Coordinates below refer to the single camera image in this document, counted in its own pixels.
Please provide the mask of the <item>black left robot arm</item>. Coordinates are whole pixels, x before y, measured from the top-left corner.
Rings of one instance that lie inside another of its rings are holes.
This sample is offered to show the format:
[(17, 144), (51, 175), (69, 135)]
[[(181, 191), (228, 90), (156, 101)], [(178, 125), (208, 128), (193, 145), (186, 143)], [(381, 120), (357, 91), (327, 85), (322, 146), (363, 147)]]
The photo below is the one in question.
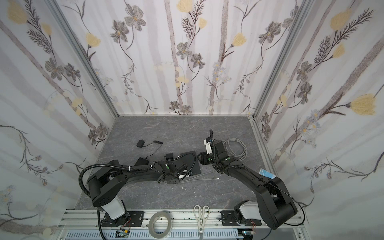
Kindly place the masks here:
[(139, 159), (133, 166), (113, 160), (107, 164), (94, 164), (79, 173), (79, 186), (97, 209), (98, 228), (141, 226), (141, 218), (129, 212), (118, 194), (126, 184), (157, 182), (178, 184), (190, 176), (201, 174), (195, 152), (187, 152), (177, 158), (150, 163)]

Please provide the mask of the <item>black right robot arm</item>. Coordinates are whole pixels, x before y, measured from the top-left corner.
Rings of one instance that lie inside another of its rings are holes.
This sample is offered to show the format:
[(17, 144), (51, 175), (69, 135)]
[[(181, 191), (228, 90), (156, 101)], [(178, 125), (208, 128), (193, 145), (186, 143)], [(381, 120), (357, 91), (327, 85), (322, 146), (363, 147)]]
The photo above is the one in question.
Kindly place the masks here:
[(236, 157), (229, 156), (224, 143), (214, 138), (212, 129), (209, 134), (204, 164), (212, 165), (217, 173), (235, 178), (248, 187), (257, 198), (261, 219), (271, 230), (287, 225), (287, 221), (298, 213), (299, 203), (289, 194), (284, 182), (278, 177), (271, 179), (260, 175)]

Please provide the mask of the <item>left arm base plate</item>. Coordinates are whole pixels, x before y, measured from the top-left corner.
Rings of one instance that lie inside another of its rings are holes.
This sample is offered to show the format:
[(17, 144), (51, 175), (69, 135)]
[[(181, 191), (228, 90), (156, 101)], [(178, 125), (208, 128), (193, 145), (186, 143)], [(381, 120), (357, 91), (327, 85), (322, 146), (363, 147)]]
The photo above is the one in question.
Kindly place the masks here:
[(102, 227), (141, 227), (144, 220), (144, 211), (129, 211), (121, 217), (113, 220), (108, 213), (101, 219)]

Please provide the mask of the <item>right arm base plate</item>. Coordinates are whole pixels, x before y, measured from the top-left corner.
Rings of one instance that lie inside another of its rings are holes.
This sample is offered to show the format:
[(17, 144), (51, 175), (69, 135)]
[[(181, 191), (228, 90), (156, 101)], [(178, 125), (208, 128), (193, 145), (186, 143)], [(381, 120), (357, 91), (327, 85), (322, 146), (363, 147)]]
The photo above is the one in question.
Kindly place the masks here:
[(258, 227), (262, 225), (261, 220), (245, 219), (240, 211), (223, 210), (221, 211), (221, 218), (223, 227)]

